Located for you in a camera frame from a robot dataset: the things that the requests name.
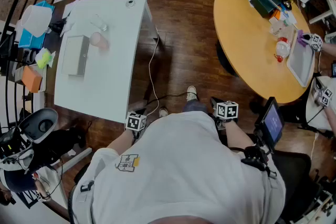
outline rectangular white table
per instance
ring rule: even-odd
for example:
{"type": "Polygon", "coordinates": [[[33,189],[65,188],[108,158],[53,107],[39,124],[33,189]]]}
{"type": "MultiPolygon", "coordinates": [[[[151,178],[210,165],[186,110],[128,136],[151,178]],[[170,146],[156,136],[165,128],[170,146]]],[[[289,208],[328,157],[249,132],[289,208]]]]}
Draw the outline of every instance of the rectangular white table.
{"type": "Polygon", "coordinates": [[[62,39],[54,103],[99,118],[125,122],[141,24],[147,26],[152,38],[158,38],[147,0],[80,0],[68,21],[75,24],[62,39]],[[132,7],[127,7],[129,1],[134,1],[132,7]],[[94,14],[107,23],[106,31],[90,23],[94,14]],[[62,74],[67,37],[90,37],[94,32],[100,32],[108,40],[109,50],[90,45],[84,76],[62,74]]]}

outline black chair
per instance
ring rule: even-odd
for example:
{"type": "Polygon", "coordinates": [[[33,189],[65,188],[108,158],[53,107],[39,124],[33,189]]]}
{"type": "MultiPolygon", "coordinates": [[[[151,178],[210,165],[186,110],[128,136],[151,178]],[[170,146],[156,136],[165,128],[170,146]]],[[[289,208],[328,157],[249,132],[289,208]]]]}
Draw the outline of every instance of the black chair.
{"type": "Polygon", "coordinates": [[[322,187],[309,177],[311,160],[307,154],[275,151],[272,158],[286,186],[281,218],[296,222],[311,210],[322,187]]]}

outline wooden floor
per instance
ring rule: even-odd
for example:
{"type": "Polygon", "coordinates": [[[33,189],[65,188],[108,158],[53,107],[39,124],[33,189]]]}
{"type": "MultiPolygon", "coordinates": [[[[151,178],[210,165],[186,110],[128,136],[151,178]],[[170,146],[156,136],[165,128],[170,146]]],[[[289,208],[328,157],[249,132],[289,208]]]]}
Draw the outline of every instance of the wooden floor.
{"type": "MultiPolygon", "coordinates": [[[[209,109],[211,96],[233,100],[239,103],[238,125],[244,131],[252,132],[257,117],[249,110],[248,104],[256,95],[243,80],[231,76],[219,64],[215,48],[217,35],[213,21],[214,0],[148,0],[148,3],[162,42],[152,62],[153,73],[158,71],[155,82],[157,95],[160,97],[166,94],[183,93],[188,86],[194,85],[200,100],[206,103],[209,109]]],[[[318,26],[314,28],[314,31],[323,34],[321,28],[318,26]]],[[[140,100],[148,86],[148,63],[154,47],[154,40],[147,39],[145,36],[140,38],[135,57],[130,102],[140,100]]],[[[331,60],[323,55],[322,69],[329,69],[331,60]]],[[[160,103],[172,113],[181,112],[185,96],[167,98],[160,103]]],[[[88,130],[87,145],[94,151],[108,145],[123,131],[123,125],[120,123],[96,119],[54,106],[52,96],[47,97],[47,105],[53,106],[59,113],[60,127],[76,118],[83,127],[87,127],[88,122],[92,121],[88,130]]],[[[156,102],[153,102],[149,109],[154,107],[156,102]]],[[[150,121],[157,117],[158,114],[154,113],[150,121]]],[[[313,132],[299,130],[295,124],[286,124],[277,149],[310,155],[314,137],[313,132]]],[[[89,158],[64,174],[66,193],[73,186],[72,179],[77,171],[87,162],[89,158]]],[[[316,168],[320,170],[321,175],[329,177],[335,175],[336,166],[331,151],[331,141],[321,135],[315,142],[312,175],[316,168]]]]}

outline round wooden table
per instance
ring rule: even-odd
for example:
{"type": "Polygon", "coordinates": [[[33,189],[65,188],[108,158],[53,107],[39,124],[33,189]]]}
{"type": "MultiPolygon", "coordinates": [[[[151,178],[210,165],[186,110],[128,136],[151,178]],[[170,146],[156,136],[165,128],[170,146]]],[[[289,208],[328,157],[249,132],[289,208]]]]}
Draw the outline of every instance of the round wooden table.
{"type": "MultiPolygon", "coordinates": [[[[297,5],[292,5],[297,27],[309,27],[297,5]]],[[[275,58],[277,38],[267,19],[248,0],[215,0],[214,21],[221,47],[236,73],[260,96],[279,103],[298,99],[306,90],[287,68],[287,59],[275,58]]]]}

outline green box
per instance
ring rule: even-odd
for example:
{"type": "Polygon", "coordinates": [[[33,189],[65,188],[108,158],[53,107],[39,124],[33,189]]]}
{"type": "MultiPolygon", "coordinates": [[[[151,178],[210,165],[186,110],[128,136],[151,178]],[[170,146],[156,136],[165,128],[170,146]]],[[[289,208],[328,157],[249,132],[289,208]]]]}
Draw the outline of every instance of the green box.
{"type": "MultiPolygon", "coordinates": [[[[278,6],[281,4],[281,0],[272,0],[278,6]]],[[[269,0],[251,0],[250,3],[262,16],[262,18],[269,18],[275,9],[274,5],[269,0]]]]}

